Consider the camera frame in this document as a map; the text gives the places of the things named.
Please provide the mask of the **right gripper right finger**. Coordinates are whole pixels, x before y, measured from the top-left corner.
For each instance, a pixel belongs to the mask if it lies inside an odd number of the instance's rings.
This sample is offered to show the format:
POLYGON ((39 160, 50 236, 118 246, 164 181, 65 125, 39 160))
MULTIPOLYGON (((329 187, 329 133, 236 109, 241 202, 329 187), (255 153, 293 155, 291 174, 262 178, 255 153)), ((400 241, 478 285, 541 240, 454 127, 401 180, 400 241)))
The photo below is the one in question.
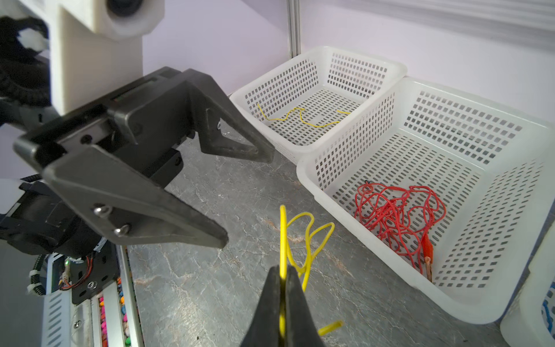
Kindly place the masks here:
POLYGON ((283 292, 285 304, 285 346, 324 347, 301 287, 298 272, 288 266, 283 292))

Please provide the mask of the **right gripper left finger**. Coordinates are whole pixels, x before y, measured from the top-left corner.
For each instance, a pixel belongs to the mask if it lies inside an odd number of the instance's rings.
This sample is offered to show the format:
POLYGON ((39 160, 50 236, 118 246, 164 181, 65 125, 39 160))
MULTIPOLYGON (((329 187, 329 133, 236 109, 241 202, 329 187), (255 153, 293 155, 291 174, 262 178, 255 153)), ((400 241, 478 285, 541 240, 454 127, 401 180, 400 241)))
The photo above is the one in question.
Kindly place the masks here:
POLYGON ((250 327, 240 347, 280 345, 280 296, 280 270, 274 266, 267 274, 250 327))

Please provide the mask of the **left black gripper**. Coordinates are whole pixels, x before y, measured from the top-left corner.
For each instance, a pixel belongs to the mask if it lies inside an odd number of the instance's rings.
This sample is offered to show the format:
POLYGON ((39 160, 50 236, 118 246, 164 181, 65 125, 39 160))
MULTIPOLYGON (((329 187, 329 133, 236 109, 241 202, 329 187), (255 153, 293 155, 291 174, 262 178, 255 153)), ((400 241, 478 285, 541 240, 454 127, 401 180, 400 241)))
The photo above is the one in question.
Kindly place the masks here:
POLYGON ((177 148, 194 129, 205 154, 271 163, 275 148, 211 76, 194 69, 186 71, 189 112, 183 76, 161 68, 30 130, 14 151, 114 244, 222 249, 225 228, 163 189, 184 167, 177 148), (222 123, 249 143, 223 135, 222 123))

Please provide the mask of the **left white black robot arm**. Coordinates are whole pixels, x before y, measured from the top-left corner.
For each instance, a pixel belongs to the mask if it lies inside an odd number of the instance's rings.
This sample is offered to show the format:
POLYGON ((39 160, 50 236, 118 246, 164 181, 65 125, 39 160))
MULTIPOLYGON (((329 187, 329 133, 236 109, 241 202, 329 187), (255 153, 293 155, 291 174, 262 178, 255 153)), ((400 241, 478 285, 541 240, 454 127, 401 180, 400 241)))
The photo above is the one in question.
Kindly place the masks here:
POLYGON ((19 41, 47 38, 43 20, 1 16, 1 123, 24 129, 14 151, 37 171, 1 185, 1 238, 21 252, 83 257, 114 244, 180 242, 221 249, 224 227, 166 191, 181 172, 179 146, 270 163, 273 145, 214 79, 161 68, 61 117, 51 106, 49 63, 19 41))

